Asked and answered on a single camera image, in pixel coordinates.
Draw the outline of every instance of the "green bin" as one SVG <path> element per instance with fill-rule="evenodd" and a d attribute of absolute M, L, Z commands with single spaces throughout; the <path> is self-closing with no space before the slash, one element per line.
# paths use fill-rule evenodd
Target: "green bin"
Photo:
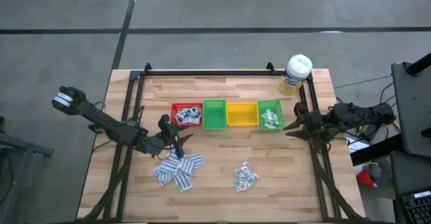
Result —
<path fill-rule="evenodd" d="M 259 109 L 259 117 L 261 118 L 261 129 L 265 130 L 281 130 L 284 128 L 284 116 L 283 111 L 281 110 L 281 102 L 279 100 L 259 100 L 257 102 L 257 107 Z M 271 129 L 264 126 L 265 121 L 263 120 L 262 114 L 265 113 L 266 110 L 270 110 L 277 114 L 279 125 L 275 125 L 277 128 Z"/>
<path fill-rule="evenodd" d="M 226 100 L 204 100 L 203 130 L 224 130 L 227 127 Z"/>

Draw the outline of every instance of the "plastic bin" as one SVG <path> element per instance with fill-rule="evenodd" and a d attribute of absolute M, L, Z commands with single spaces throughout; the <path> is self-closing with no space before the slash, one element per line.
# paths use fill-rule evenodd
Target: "plastic bin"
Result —
<path fill-rule="evenodd" d="M 261 129 L 262 130 L 281 130 L 284 128 L 284 116 L 283 111 L 281 110 L 281 102 L 279 100 L 259 100 L 257 102 L 257 106 L 259 108 L 259 118 L 261 119 Z M 267 128 L 264 126 L 265 121 L 262 118 L 262 114 L 265 113 L 266 110 L 270 109 L 272 112 L 275 112 L 278 117 L 279 125 L 275 129 Z"/>
<path fill-rule="evenodd" d="M 229 126 L 256 126 L 258 124 L 257 103 L 228 103 Z"/>
<path fill-rule="evenodd" d="M 201 109 L 201 114 L 202 114 L 202 103 L 175 103 L 172 104 L 172 109 L 170 111 L 170 122 L 172 124 L 177 124 L 177 125 L 181 125 L 181 126 L 201 126 L 202 125 L 202 116 L 201 116 L 201 120 L 200 122 L 197 123 L 178 123 L 176 121 L 175 115 L 178 111 L 184 109 L 184 108 L 192 108 L 192 107 L 198 107 L 199 109 Z"/>
<path fill-rule="evenodd" d="M 203 130 L 226 129 L 226 118 L 226 100 L 203 101 Z"/>

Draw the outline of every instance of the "red object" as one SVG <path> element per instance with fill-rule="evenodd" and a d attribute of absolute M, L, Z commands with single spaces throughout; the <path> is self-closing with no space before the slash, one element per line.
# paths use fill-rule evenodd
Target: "red object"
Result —
<path fill-rule="evenodd" d="M 358 183 L 374 188 L 374 183 L 371 180 L 368 170 L 362 170 L 359 172 L 359 174 L 356 176 L 356 179 L 358 180 Z"/>
<path fill-rule="evenodd" d="M 176 121 L 175 115 L 177 112 L 179 112 L 180 110 L 184 109 L 184 108 L 192 108 L 192 107 L 198 107 L 201 110 L 201 120 L 199 121 L 199 124 L 196 123 L 178 123 Z M 202 107 L 203 104 L 202 103 L 175 103 L 172 104 L 172 110 L 170 111 L 170 123 L 172 124 L 177 124 L 180 126 L 201 126 L 202 125 Z"/>

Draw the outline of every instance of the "gray concrete floor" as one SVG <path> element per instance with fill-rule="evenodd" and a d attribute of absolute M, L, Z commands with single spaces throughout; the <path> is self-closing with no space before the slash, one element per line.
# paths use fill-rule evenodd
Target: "gray concrete floor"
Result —
<path fill-rule="evenodd" d="M 128 1 L 0 0 L 0 29 L 121 28 Z M 430 7 L 431 0 L 137 0 L 131 28 L 431 26 Z M 51 159 L 35 158 L 16 223 L 75 217 L 94 135 L 83 118 L 53 109 L 51 99 L 59 86 L 72 85 L 90 101 L 103 100 L 118 39 L 0 35 L 5 130 L 55 148 Z M 369 99 L 391 78 L 340 86 L 387 76 L 391 63 L 429 53 L 430 41 L 429 32 L 128 35 L 120 68 L 262 68 L 267 62 L 283 67 L 302 53 L 314 67 L 330 69 L 338 97 L 364 106 L 378 102 Z M 393 220 L 390 194 L 361 192 L 371 219 Z"/>

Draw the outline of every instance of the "keyboard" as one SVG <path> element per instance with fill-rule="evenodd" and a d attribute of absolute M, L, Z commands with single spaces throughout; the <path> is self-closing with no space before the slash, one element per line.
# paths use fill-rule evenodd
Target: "keyboard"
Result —
<path fill-rule="evenodd" d="M 404 194 L 401 201 L 409 223 L 431 223 L 431 189 Z"/>

